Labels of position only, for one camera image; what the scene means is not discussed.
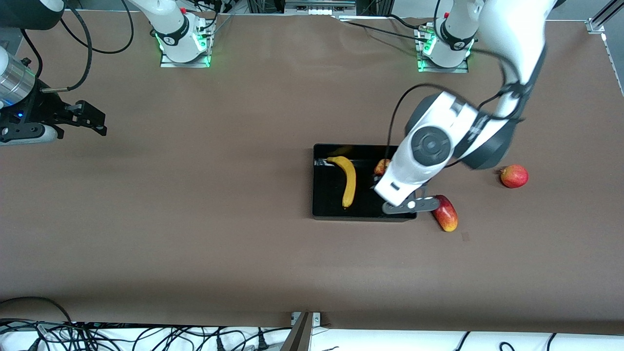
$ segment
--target power cord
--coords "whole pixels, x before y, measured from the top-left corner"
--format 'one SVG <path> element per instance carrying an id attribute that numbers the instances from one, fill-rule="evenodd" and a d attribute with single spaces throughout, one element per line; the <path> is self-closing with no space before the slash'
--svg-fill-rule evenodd
<path id="1" fill-rule="evenodd" d="M 386 33 L 386 34 L 390 34 L 393 36 L 397 36 L 397 37 L 405 37 L 408 39 L 412 39 L 415 41 L 420 41 L 420 42 L 427 42 L 427 39 L 421 38 L 421 37 L 415 37 L 415 36 L 407 36 L 405 34 L 400 34 L 400 33 L 396 33 L 396 32 L 391 32 L 391 31 L 387 31 L 385 29 L 380 29 L 380 28 L 375 28 L 375 27 L 371 27 L 371 26 L 367 26 L 365 24 L 360 24 L 360 23 L 355 23 L 355 22 L 351 22 L 351 21 L 345 21 L 345 23 L 348 23 L 352 26 L 357 26 L 357 27 L 362 27 L 362 28 L 366 28 L 366 29 L 370 29 L 372 31 L 377 31 L 377 32 L 381 32 L 381 33 Z"/>
<path id="2" fill-rule="evenodd" d="M 28 37 L 26 30 L 20 29 L 20 31 L 22 32 L 24 40 L 26 40 L 26 43 L 37 57 L 37 73 L 35 73 L 35 77 L 39 78 L 39 76 L 41 75 L 41 71 L 43 70 L 43 60 L 41 59 L 41 55 L 39 55 L 39 51 L 37 51 L 37 49 L 35 48 L 35 45 L 32 43 L 31 38 Z"/>
<path id="3" fill-rule="evenodd" d="M 292 329 L 292 328 L 291 328 L 291 327 L 284 327 L 284 328 L 269 329 L 269 330 L 265 330 L 264 332 L 262 332 L 262 334 L 272 333 L 272 332 L 277 332 L 277 331 L 279 331 L 279 330 L 290 330 L 290 329 Z M 253 335 L 253 336 L 251 336 L 251 337 L 248 337 L 248 338 L 247 338 L 247 339 L 245 339 L 242 343 L 240 343 L 240 344 L 238 344 L 238 345 L 234 346 L 234 347 L 231 349 L 231 351 L 236 351 L 236 349 L 238 349 L 238 348 L 239 348 L 239 347 L 241 347 L 241 346 L 243 347 L 241 350 L 243 350 L 243 349 L 245 348 L 245 345 L 246 345 L 246 343 L 247 343 L 247 342 L 249 342 L 249 341 L 251 341 L 251 340 L 253 340 L 253 339 L 255 339 L 255 338 L 259 337 L 259 336 L 260 336 L 260 333 L 258 333 L 258 334 L 256 334 L 256 335 Z"/>
<path id="4" fill-rule="evenodd" d="M 221 341 L 221 333 L 217 330 L 217 351 L 225 351 L 223 347 L 223 341 Z"/>
<path id="5" fill-rule="evenodd" d="M 550 351 L 550 343 L 552 343 L 552 339 L 554 339 L 554 338 L 555 338 L 555 335 L 556 335 L 556 334 L 557 334 L 557 333 L 552 333 L 552 334 L 550 334 L 550 337 L 548 338 L 548 342 L 546 343 L 546 351 Z M 505 351 L 505 350 L 503 349 L 503 346 L 507 346 L 507 347 L 508 347 L 511 351 L 515 351 L 514 347 L 513 347 L 510 343 L 508 343 L 508 342 L 506 342 L 506 341 L 503 341 L 503 342 L 501 342 L 501 343 L 499 344 L 499 351 Z"/>
<path id="6" fill-rule="evenodd" d="M 423 24 L 418 24 L 417 26 L 413 26 L 413 25 L 411 25 L 411 24 L 407 23 L 406 21 L 403 21 L 403 18 L 401 18 L 401 17 L 399 17 L 399 16 L 397 16 L 397 15 L 395 15 L 395 14 L 387 14 L 387 15 L 385 15 L 384 17 L 387 17 L 387 18 L 394 18 L 395 20 L 399 21 L 399 23 L 401 23 L 403 26 L 406 26 L 406 27 L 408 27 L 409 29 L 418 29 L 418 28 L 419 28 L 420 26 L 422 26 L 423 24 L 426 24 L 426 23 L 423 23 Z"/>
<path id="7" fill-rule="evenodd" d="M 76 19 L 78 19 L 78 21 L 80 22 L 80 24 L 82 26 L 82 29 L 84 30 L 84 35 L 87 38 L 87 49 L 88 49 L 87 50 L 87 64 L 86 64 L 86 66 L 84 68 L 84 72 L 82 73 L 82 77 L 80 78 L 78 83 L 74 84 L 71 87 L 65 87 L 65 88 L 45 88 L 45 89 L 41 89 L 41 92 L 43 92 L 43 93 L 72 91 L 72 90 L 78 88 L 79 86 L 81 86 L 82 83 L 84 83 L 84 81 L 87 79 L 87 76 L 89 75 L 89 71 L 91 70 L 91 60 L 93 59 L 93 43 L 91 42 L 91 34 L 89 34 L 89 28 L 87 28 L 87 24 L 82 19 L 82 16 L 80 16 L 78 11 L 76 11 L 74 6 L 70 2 L 67 3 L 67 7 L 69 7 L 69 9 L 72 11 L 74 16 L 76 16 Z"/>
<path id="8" fill-rule="evenodd" d="M 265 334 L 262 332 L 262 329 L 258 327 L 258 351 L 264 351 L 269 348 L 269 345 L 266 344 Z"/>
<path id="9" fill-rule="evenodd" d="M 3 301 L 0 301 L 0 305 L 8 304 L 9 302 L 26 301 L 26 300 L 38 300 L 38 301 L 43 301 L 43 302 L 47 302 L 49 304 L 52 304 L 59 311 L 61 311 L 61 313 L 63 314 L 63 316 L 65 316 L 65 318 L 67 319 L 68 322 L 72 321 L 71 317 L 69 317 L 69 314 L 67 313 L 65 308 L 63 308 L 63 306 L 61 306 L 60 304 L 58 304 L 56 301 L 54 301 L 52 299 L 48 299 L 47 297 L 41 297 L 41 296 L 14 297 L 12 299 L 6 299 L 6 300 L 3 300 Z"/>
<path id="10" fill-rule="evenodd" d="M 119 50 L 114 50 L 114 51 L 105 51 L 105 50 L 99 50 L 96 49 L 94 47 L 92 47 L 92 50 L 95 52 L 99 52 L 101 54 L 118 54 L 120 52 L 125 51 L 128 47 L 130 47 L 130 45 L 132 44 L 132 41 L 134 40 L 134 22 L 132 21 L 132 15 L 130 14 L 130 9 L 128 8 L 128 5 L 126 4 L 125 0 L 121 0 L 121 3 L 124 5 L 125 11 L 128 14 L 128 20 L 130 21 L 130 39 L 128 40 L 128 43 L 126 45 L 124 45 L 121 49 Z M 63 21 L 63 18 L 61 18 L 61 24 L 63 25 L 63 27 L 65 28 L 65 30 L 69 33 L 69 35 L 71 35 L 77 42 L 79 42 L 82 46 L 84 47 L 89 47 L 88 45 L 88 40 L 87 40 L 87 44 L 85 44 L 82 40 L 80 40 L 72 31 L 71 29 L 69 29 L 69 27 L 67 27 L 67 24 L 65 23 L 65 21 Z"/>
<path id="11" fill-rule="evenodd" d="M 457 346 L 457 348 L 455 349 L 455 351 L 461 351 L 462 347 L 464 346 L 464 342 L 466 342 L 466 338 L 468 337 L 468 334 L 470 334 L 470 330 L 468 330 L 464 336 L 462 337 L 462 339 L 459 341 L 459 345 Z"/>

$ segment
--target red apple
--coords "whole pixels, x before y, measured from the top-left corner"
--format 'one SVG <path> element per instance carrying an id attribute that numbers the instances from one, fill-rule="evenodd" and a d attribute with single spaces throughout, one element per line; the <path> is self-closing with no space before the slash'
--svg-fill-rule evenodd
<path id="1" fill-rule="evenodd" d="M 436 199 L 440 202 L 440 207 L 432 211 L 433 216 L 445 232 L 452 232 L 459 223 L 455 207 L 444 195 L 436 195 Z"/>
<path id="2" fill-rule="evenodd" d="M 519 188 L 529 181 L 529 172 L 519 164 L 512 164 L 500 172 L 500 181 L 508 188 Z"/>
<path id="3" fill-rule="evenodd" d="M 389 159 L 381 159 L 379 162 L 377 162 L 377 165 L 375 166 L 375 171 L 374 171 L 375 175 L 383 176 L 384 173 L 386 173 L 386 169 L 388 168 L 389 164 L 390 164 Z"/>

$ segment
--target table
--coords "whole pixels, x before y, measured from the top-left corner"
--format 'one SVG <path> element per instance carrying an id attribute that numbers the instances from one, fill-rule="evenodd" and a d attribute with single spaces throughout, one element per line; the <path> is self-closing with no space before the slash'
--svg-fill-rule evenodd
<path id="1" fill-rule="evenodd" d="M 127 40 L 125 13 L 82 13 L 97 48 Z M 502 162 L 530 182 L 509 190 L 492 171 L 441 172 L 430 189 L 460 216 L 444 233 L 428 214 L 312 219 L 311 148 L 383 144 L 418 82 L 481 101 L 500 86 L 493 59 L 422 73 L 409 39 L 326 16 L 237 16 L 211 68 L 161 69 L 146 18 L 133 18 L 130 49 L 95 54 L 85 84 L 63 93 L 104 111 L 108 136 L 67 127 L 62 141 L 0 150 L 0 297 L 45 295 L 76 320 L 114 322 L 283 325 L 309 309 L 343 328 L 624 327 L 624 99 L 582 22 L 547 24 L 548 57 Z M 45 82 L 78 80 L 86 52 L 62 27 L 31 38 Z M 433 92 L 409 96 L 397 125 Z"/>

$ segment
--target banana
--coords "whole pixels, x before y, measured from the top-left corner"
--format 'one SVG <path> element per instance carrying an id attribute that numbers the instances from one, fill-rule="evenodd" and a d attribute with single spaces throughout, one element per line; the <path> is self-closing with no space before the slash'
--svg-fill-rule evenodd
<path id="1" fill-rule="evenodd" d="M 347 186 L 344 188 L 343 194 L 343 207 L 347 209 L 351 206 L 353 197 L 355 197 L 355 167 L 353 167 L 353 162 L 345 156 L 328 157 L 327 162 L 338 165 L 347 177 Z"/>

